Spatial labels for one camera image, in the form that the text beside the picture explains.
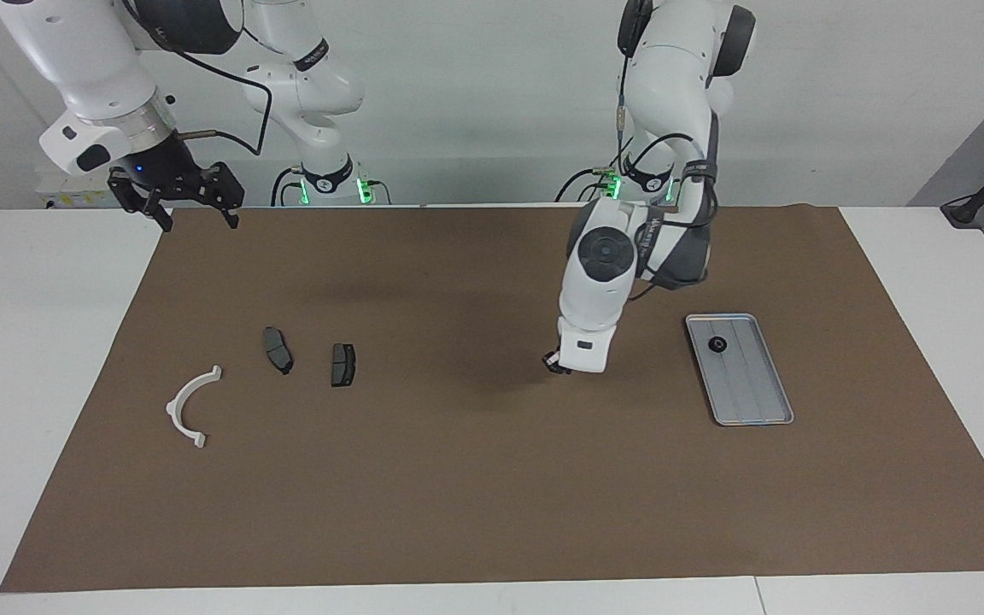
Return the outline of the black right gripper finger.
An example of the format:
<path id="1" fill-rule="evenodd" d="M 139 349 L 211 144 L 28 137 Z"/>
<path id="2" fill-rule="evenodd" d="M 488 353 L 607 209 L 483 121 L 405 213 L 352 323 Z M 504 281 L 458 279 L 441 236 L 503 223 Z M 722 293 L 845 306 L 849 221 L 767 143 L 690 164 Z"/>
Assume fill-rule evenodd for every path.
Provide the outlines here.
<path id="1" fill-rule="evenodd" d="M 160 190 L 147 190 L 147 194 L 142 194 L 123 167 L 109 169 L 107 187 L 126 213 L 144 215 L 163 232 L 171 232 L 174 222 L 172 215 L 161 205 L 163 195 Z"/>
<path id="2" fill-rule="evenodd" d="M 243 205 L 243 195 L 242 184 L 224 162 L 200 170 L 200 202 L 218 210 L 232 230 L 238 229 L 241 222 L 236 210 Z"/>

